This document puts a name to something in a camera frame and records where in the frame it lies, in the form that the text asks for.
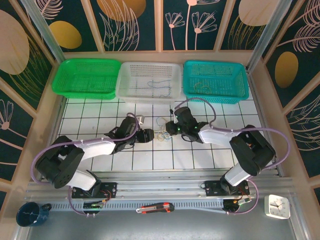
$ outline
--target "clock face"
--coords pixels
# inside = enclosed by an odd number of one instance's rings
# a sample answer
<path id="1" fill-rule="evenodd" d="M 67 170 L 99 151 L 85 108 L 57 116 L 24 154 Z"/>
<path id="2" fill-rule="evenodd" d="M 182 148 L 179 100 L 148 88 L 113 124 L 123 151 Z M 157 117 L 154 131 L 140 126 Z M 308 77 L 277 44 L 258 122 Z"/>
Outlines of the clock face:
<path id="1" fill-rule="evenodd" d="M 268 216 L 278 219 L 288 219 L 290 217 L 290 203 L 286 197 L 268 196 Z"/>

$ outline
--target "red utility knife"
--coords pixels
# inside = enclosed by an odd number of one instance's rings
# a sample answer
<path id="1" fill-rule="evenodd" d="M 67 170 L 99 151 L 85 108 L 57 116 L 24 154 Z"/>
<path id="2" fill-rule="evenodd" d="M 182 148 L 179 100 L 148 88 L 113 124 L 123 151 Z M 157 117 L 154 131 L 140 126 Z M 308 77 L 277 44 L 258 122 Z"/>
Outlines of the red utility knife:
<path id="1" fill-rule="evenodd" d="M 147 206 L 137 208 L 135 211 L 138 214 L 151 214 L 151 213 L 170 213 L 175 210 L 175 206 L 170 202 L 159 202 Z"/>

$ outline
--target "white alarm clock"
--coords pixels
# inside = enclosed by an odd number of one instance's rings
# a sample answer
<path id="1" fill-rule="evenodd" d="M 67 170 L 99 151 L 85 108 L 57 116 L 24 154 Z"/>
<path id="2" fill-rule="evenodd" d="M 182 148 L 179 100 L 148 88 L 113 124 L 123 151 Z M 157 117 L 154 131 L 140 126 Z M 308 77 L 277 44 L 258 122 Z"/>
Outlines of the white alarm clock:
<path id="1" fill-rule="evenodd" d="M 273 194 L 265 196 L 264 212 L 267 216 L 276 219 L 290 218 L 290 203 L 288 198 Z"/>

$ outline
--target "tiled floor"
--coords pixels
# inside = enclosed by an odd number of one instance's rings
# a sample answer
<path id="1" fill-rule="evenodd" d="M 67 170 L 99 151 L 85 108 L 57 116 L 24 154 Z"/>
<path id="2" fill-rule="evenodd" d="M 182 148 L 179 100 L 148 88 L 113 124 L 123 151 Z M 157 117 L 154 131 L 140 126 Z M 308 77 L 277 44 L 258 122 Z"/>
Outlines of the tiled floor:
<path id="1" fill-rule="evenodd" d="M 198 122 L 210 121 L 213 112 L 202 102 L 188 102 L 191 113 Z M 217 113 L 214 124 L 232 129 L 252 124 L 261 127 L 252 95 L 239 104 L 213 104 Z M 157 118 L 170 121 L 170 109 L 175 106 L 125 103 L 119 99 L 92 100 L 69 99 L 65 108 L 59 135 L 69 138 L 92 139 L 103 136 L 115 126 L 119 126 L 128 112 L 144 115 L 142 128 L 159 129 Z M 172 169 L 229 169 L 237 163 L 231 149 L 215 144 L 186 142 L 175 136 L 167 142 L 155 138 L 149 143 L 137 143 L 134 148 L 115 155 L 102 155 L 84 160 L 80 169 L 95 172 L 172 170 Z"/>

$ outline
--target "teal basket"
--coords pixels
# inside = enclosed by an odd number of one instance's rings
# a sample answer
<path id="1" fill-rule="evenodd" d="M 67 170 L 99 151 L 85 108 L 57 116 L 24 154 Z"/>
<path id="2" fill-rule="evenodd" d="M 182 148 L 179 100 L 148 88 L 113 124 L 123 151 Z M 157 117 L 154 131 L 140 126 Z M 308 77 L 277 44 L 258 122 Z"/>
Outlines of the teal basket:
<path id="1" fill-rule="evenodd" d="M 186 61 L 183 66 L 183 92 L 187 98 L 236 104 L 249 97 L 245 67 L 233 62 Z"/>
<path id="2" fill-rule="evenodd" d="M 70 99 L 114 99 L 120 67 L 121 62 L 114 59 L 65 60 L 54 77 L 52 90 Z"/>

